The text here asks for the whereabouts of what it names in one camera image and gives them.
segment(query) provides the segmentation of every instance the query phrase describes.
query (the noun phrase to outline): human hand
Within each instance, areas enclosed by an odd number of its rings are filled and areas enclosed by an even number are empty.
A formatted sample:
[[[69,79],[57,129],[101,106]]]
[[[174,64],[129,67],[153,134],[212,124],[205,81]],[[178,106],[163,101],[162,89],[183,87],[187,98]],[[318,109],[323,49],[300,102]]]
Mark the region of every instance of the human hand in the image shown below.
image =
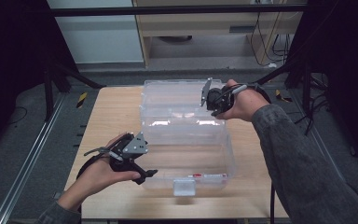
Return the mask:
[[[111,145],[123,134],[110,140]],[[61,196],[58,204],[67,210],[76,211],[78,207],[92,194],[98,193],[120,181],[133,180],[141,177],[134,171],[114,172],[109,164],[109,155],[106,154],[90,165],[77,181]]]
[[[226,86],[231,87],[237,82],[230,79]],[[216,116],[217,119],[243,119],[251,121],[252,116],[259,108],[269,105],[269,102],[257,91],[246,89],[235,95],[234,105],[225,113]]]

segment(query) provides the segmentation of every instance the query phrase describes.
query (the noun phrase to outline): table surface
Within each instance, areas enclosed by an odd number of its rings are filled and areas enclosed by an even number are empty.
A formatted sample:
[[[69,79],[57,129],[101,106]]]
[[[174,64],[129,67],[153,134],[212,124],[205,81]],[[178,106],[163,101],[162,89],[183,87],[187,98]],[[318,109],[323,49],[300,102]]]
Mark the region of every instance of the table surface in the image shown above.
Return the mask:
[[[107,87],[100,90],[65,189],[90,158],[83,154],[102,147],[124,132],[141,131],[139,105],[143,87]],[[88,197],[82,218],[163,219],[269,217],[271,182],[252,123],[227,122],[236,174],[220,190],[197,190],[194,197],[174,197],[171,189],[144,189],[132,181],[116,183]],[[275,217],[288,217],[278,198]]]

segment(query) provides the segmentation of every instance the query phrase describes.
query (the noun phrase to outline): gray sleeve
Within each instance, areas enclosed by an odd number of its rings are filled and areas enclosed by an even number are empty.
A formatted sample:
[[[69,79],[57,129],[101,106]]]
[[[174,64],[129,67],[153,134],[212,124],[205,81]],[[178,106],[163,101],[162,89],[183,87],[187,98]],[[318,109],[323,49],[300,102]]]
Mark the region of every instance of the gray sleeve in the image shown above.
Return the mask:
[[[293,223],[358,223],[358,195],[277,105],[252,117],[268,173]]]
[[[36,221],[36,223],[78,223],[81,219],[81,215],[78,212],[65,210],[59,204],[54,202]]]

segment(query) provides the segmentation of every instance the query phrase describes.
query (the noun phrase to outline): clear plastic container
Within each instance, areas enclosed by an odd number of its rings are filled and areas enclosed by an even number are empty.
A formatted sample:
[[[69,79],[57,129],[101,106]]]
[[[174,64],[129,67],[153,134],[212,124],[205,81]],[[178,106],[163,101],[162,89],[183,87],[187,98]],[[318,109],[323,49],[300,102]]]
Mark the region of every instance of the clear plastic container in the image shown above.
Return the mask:
[[[234,176],[231,139],[224,120],[200,106],[205,80],[147,80],[140,106],[142,132],[149,152],[137,159],[158,173],[146,189],[173,189],[191,196],[196,189],[222,189]],[[214,79],[211,88],[223,87]]]

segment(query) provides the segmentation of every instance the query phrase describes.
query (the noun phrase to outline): cable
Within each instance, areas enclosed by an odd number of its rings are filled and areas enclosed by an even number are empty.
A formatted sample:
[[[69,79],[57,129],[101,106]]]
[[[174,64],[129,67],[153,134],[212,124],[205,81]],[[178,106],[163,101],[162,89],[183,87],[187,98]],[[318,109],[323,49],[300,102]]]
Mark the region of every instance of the cable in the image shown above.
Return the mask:
[[[275,223],[275,188],[273,183],[271,183],[271,198],[269,202],[269,223]]]
[[[275,54],[276,56],[282,57],[283,54],[278,54],[277,52],[282,52],[283,50],[282,50],[282,49],[279,49],[279,50],[275,49],[275,45],[277,44],[278,38],[280,39],[280,42],[281,42],[281,36],[280,36],[280,35],[276,35],[276,36],[275,36],[274,43],[272,44],[272,53]]]
[[[252,32],[252,35],[251,35],[251,46],[252,46],[252,51],[254,52],[254,55],[255,55],[255,49],[254,49],[254,46],[253,46],[253,37],[254,37],[255,29],[257,27],[258,33],[260,34],[261,43],[263,44],[264,53],[266,54],[267,58],[270,59],[273,63],[280,62],[281,60],[275,60],[275,59],[271,59],[269,57],[269,54],[267,53],[266,44],[264,43],[263,36],[261,35],[259,21],[260,21],[260,12],[257,12],[257,19],[256,19],[256,22],[255,22],[255,28],[254,28],[254,31]],[[258,60],[256,60],[256,61],[261,66],[266,66],[267,65],[267,64],[260,63]]]
[[[313,114],[316,113],[316,112],[319,112],[320,109],[325,106],[325,105],[328,105],[328,102],[327,100],[323,100],[321,101],[320,103],[318,103],[317,105],[315,105],[316,101],[320,98],[320,97],[323,97],[325,96],[325,93],[321,93],[320,95],[318,95],[317,97],[315,97],[314,99],[312,99],[312,104],[310,106],[310,112],[309,114],[305,115],[304,117],[302,117],[301,119],[297,120],[294,122],[294,124],[298,124],[299,122],[301,122],[302,120],[304,119],[309,119],[309,122],[308,122],[308,125],[307,125],[307,128],[304,132],[305,135],[308,135],[308,133],[310,132],[312,126],[313,126]]]
[[[284,20],[290,20],[290,19],[292,19],[295,15],[297,15],[298,14],[298,12],[296,12],[294,15],[292,15],[292,16],[290,16],[290,17],[287,17],[287,18],[283,18]]]
[[[322,91],[327,91],[327,85],[324,83],[324,77],[322,76],[322,80],[319,80],[318,78],[311,76],[311,80],[313,81],[314,85],[316,85],[316,88]]]
[[[24,118],[27,116],[28,110],[27,110],[25,107],[23,107],[23,106],[16,106],[16,109],[23,109],[23,110],[25,111],[24,115],[23,115],[21,118],[17,119],[17,120],[14,120],[14,121],[12,121],[12,122],[9,122],[7,125],[11,125],[11,124],[18,123],[20,120],[24,119]]]
[[[286,63],[287,56],[289,55],[290,45],[291,45],[291,38],[290,35],[286,35],[286,43],[284,46],[284,56],[283,56],[283,63]]]

